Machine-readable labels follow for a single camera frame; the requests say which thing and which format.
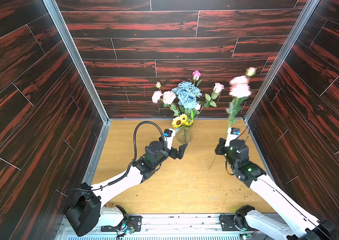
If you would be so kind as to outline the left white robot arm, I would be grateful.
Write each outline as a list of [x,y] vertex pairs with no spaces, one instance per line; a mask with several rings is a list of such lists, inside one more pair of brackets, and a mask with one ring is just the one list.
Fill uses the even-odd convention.
[[83,237],[96,227],[129,232],[130,226],[137,225],[136,221],[130,220],[123,207],[106,207],[106,203],[148,180],[167,158],[182,159],[186,148],[187,144],[183,144],[178,149],[168,149],[163,142],[153,141],[145,148],[145,154],[130,163],[125,172],[99,184],[89,186],[82,183],[77,188],[68,189],[71,195],[64,215],[77,237]]

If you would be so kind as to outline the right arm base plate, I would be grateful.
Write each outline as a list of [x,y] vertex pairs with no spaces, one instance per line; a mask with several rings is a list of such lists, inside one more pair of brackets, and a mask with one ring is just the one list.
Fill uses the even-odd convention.
[[239,223],[235,219],[235,214],[220,214],[218,220],[220,222],[220,226],[223,232],[229,231],[244,232],[247,230],[247,228],[244,227],[243,224]]

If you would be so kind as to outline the pale pink rosebud stem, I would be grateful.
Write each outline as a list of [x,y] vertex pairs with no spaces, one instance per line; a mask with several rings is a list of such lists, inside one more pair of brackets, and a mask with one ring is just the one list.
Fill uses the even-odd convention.
[[216,108],[217,107],[217,98],[220,96],[221,92],[224,90],[225,86],[220,83],[215,83],[212,93],[205,94],[203,101],[198,101],[194,109],[195,115],[198,116],[200,113],[207,108]]

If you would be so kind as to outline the aluminium front rail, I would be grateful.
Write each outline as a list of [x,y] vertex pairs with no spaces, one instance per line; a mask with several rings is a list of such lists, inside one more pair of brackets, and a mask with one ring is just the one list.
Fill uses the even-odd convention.
[[271,230],[247,229],[223,232],[218,220],[220,214],[142,214],[140,232],[132,234],[101,232],[95,227],[82,240],[280,240],[283,234],[292,234],[278,214],[261,214],[261,220],[278,224]]

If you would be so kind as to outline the pink carnation stem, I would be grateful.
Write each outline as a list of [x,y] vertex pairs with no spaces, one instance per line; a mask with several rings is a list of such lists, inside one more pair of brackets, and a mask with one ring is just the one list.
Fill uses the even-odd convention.
[[235,77],[229,81],[229,95],[232,97],[232,101],[229,103],[229,107],[226,108],[228,114],[227,129],[236,122],[236,116],[241,111],[241,104],[250,95],[251,90],[249,86],[249,80],[256,73],[256,68],[250,67],[246,69],[245,75]]
[[177,84],[172,90],[162,90],[161,82],[155,83],[156,90],[152,95],[152,102],[154,104],[162,103],[164,108],[169,108],[174,116],[180,116],[185,114],[185,108],[183,106],[183,99],[185,94],[183,93],[184,82]]

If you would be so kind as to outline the blue rose bunch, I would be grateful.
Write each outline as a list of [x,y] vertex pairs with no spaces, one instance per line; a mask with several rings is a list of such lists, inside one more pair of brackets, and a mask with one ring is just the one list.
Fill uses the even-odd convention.
[[192,82],[181,82],[171,91],[178,98],[178,104],[188,110],[195,109],[197,98],[202,97],[201,90]]

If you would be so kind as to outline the clear glass vase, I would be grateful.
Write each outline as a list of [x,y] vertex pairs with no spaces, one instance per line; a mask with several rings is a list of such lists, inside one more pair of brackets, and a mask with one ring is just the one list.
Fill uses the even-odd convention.
[[190,143],[192,140],[192,127],[177,128],[175,137],[181,144]]

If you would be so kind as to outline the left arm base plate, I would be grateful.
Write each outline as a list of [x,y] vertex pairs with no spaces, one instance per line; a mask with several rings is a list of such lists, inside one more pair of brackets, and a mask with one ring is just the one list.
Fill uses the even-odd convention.
[[111,233],[126,233],[132,234],[135,232],[140,232],[142,228],[142,216],[138,215],[129,215],[128,217],[124,217],[120,224],[116,227],[112,226],[102,226],[101,232]]

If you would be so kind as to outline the magenta rosebud stem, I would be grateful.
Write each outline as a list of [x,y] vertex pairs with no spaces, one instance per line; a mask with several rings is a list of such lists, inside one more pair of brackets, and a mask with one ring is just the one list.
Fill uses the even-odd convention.
[[196,85],[196,82],[199,80],[200,77],[201,73],[198,70],[192,72],[191,80],[194,85]]

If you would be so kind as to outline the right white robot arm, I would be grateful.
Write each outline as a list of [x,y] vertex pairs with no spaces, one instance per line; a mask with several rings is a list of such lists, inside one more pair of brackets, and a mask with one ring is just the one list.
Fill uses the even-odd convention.
[[265,200],[283,219],[267,217],[250,205],[235,212],[233,222],[239,231],[258,230],[274,240],[334,240],[335,227],[320,221],[279,188],[257,164],[251,162],[244,140],[227,143],[219,139],[215,153],[225,157],[232,175]]

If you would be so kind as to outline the yellow sunflower bunch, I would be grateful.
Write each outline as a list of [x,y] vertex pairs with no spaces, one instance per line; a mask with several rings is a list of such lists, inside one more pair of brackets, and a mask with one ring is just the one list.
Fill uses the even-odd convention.
[[193,119],[189,118],[186,114],[181,114],[172,120],[171,125],[176,129],[188,128],[193,125]]

